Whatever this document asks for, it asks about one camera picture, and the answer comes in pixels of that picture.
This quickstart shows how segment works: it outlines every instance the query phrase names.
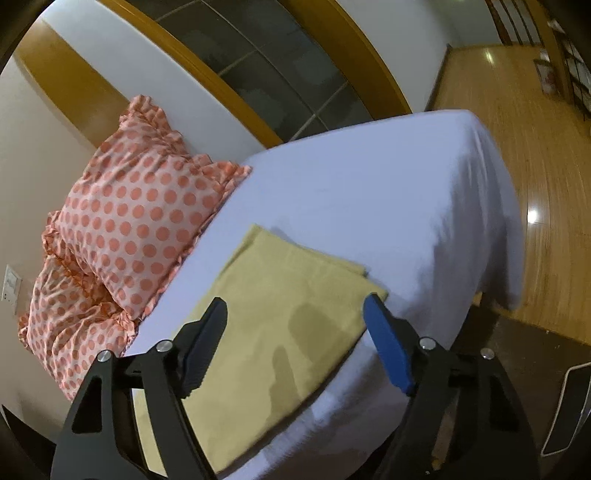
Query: bed sheet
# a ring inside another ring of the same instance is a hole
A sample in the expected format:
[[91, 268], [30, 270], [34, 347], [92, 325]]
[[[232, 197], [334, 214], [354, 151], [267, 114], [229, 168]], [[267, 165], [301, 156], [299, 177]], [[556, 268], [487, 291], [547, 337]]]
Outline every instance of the bed sheet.
[[[521, 294], [523, 240], [510, 176], [465, 111], [359, 125], [257, 154], [144, 321], [128, 355], [170, 338], [251, 224], [364, 265], [393, 314], [449, 347], [475, 292]], [[396, 428], [407, 399], [363, 334], [326, 387], [220, 478], [341, 480]]]

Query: white bed sheet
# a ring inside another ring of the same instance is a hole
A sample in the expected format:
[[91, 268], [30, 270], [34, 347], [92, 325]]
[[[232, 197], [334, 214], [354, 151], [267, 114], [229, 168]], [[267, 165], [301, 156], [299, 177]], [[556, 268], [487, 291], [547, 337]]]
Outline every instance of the white bed sheet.
[[[465, 111], [351, 127], [257, 154], [128, 351], [180, 327], [249, 226], [363, 264], [386, 305], [449, 347], [472, 297], [519, 302], [519, 206], [488, 131]], [[221, 478], [341, 480], [396, 428], [407, 400], [366, 332], [324, 390]]]

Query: wooden floor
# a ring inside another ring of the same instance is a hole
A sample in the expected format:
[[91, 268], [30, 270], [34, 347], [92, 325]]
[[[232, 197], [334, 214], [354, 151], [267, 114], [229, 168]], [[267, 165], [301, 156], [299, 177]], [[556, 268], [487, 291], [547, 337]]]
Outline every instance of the wooden floor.
[[[519, 195], [525, 288], [508, 315], [591, 343], [591, 122], [541, 92], [538, 55], [535, 47], [452, 50], [435, 107], [480, 117]], [[528, 211], [537, 223], [527, 223]]]

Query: wall outlet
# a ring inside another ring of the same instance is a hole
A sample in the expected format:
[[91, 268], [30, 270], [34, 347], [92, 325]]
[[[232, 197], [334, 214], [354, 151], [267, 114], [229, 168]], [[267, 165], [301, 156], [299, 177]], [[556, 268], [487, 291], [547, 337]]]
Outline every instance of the wall outlet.
[[4, 272], [4, 283], [2, 284], [2, 301], [11, 305], [12, 314], [17, 313], [18, 291], [21, 289], [21, 281], [21, 277], [10, 265], [7, 265]]

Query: metal screw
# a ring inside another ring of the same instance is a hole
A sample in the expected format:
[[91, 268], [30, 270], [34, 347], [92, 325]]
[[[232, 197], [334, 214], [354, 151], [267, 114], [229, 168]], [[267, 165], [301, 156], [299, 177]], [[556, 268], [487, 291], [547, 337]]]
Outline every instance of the metal screw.
[[495, 357], [495, 353], [490, 348], [483, 348], [480, 350], [480, 354], [485, 360], [492, 360]]
[[102, 352], [99, 352], [99, 354], [96, 356], [96, 359], [99, 362], [106, 362], [111, 360], [112, 355], [113, 354], [111, 353], [111, 350], [103, 350]]
[[172, 347], [173, 343], [170, 340], [162, 340], [161, 342], [158, 342], [158, 345], [156, 345], [156, 350], [163, 353], [168, 352]]
[[437, 346], [437, 342], [431, 337], [423, 337], [418, 341], [418, 344], [423, 350], [433, 350]]

